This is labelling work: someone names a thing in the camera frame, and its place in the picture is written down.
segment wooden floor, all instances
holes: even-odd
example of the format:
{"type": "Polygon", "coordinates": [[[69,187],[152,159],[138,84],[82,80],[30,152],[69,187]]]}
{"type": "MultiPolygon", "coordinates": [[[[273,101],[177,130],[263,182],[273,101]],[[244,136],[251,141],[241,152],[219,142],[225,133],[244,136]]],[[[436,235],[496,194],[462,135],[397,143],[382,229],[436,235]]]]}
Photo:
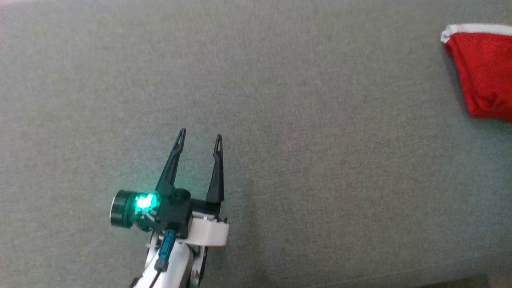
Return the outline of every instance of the wooden floor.
{"type": "Polygon", "coordinates": [[[458,281],[423,286],[422,288],[512,288],[512,276],[486,275],[458,281]]]}

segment gray fabric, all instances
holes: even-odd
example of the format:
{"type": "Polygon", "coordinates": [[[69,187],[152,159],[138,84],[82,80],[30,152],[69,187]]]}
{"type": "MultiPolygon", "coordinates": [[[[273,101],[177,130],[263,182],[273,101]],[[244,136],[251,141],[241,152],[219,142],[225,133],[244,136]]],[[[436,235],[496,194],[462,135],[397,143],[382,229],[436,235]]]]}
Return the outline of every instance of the gray fabric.
{"type": "Polygon", "coordinates": [[[41,1],[0,12],[1,287],[126,287],[118,189],[202,198],[204,287],[401,287],[510,267],[512,125],[471,118],[441,45],[506,0],[41,1]]]}

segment white trim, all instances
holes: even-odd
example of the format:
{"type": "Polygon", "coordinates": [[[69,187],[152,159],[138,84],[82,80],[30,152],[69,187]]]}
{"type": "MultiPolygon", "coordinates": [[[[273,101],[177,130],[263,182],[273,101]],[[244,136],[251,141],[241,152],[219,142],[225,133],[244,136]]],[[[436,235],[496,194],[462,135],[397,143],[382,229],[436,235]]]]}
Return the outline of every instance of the white trim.
{"type": "Polygon", "coordinates": [[[448,25],[441,33],[441,42],[448,42],[450,37],[459,32],[466,33],[491,33],[512,36],[512,26],[496,24],[456,24],[448,25]]]}

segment red cloth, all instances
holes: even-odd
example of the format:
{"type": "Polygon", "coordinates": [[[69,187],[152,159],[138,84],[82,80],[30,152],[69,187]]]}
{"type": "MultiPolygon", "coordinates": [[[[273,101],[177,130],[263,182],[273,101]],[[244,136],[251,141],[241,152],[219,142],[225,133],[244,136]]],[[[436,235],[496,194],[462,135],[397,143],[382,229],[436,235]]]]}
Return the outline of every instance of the red cloth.
{"type": "Polygon", "coordinates": [[[450,25],[441,35],[469,112],[512,122],[512,27],[450,25]]]}

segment green light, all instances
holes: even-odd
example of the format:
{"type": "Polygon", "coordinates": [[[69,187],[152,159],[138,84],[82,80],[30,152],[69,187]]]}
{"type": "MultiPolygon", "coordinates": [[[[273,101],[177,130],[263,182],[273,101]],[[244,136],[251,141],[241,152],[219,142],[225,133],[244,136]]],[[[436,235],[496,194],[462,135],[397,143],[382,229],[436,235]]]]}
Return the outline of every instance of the green light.
{"type": "Polygon", "coordinates": [[[137,198],[137,203],[135,203],[135,208],[137,210],[145,210],[148,208],[153,208],[156,205],[156,197],[149,193],[147,196],[139,196],[137,198]]]}

